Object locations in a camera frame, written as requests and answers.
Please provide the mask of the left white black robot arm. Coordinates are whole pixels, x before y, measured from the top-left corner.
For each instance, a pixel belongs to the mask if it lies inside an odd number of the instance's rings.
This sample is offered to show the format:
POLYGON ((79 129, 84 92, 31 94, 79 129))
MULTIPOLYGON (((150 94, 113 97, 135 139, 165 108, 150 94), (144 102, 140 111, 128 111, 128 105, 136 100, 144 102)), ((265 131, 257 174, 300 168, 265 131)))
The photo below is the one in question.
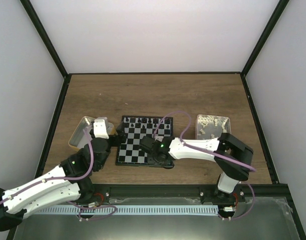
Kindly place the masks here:
POLYGON ((0 188, 0 232, 18 226, 43 208, 80 199, 91 201, 95 190, 90 176, 104 167, 111 148, 125 141, 124 134, 89 138, 83 148, 46 174, 13 189, 0 188))

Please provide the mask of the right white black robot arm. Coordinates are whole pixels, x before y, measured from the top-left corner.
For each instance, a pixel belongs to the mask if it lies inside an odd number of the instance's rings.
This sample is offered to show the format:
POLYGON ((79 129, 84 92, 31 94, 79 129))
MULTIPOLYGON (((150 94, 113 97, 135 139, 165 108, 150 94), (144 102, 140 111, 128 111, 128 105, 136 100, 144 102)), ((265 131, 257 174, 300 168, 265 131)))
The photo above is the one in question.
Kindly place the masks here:
POLYGON ((216 163, 222 170, 215 188, 216 198, 227 201, 232 197, 239 182, 247 181, 250 172, 253 149, 235 136, 222 133, 212 139, 183 139, 166 136, 162 140, 144 136, 140 140, 140 149, 151 161, 165 169, 172 169, 174 161, 180 159, 207 160, 216 163))

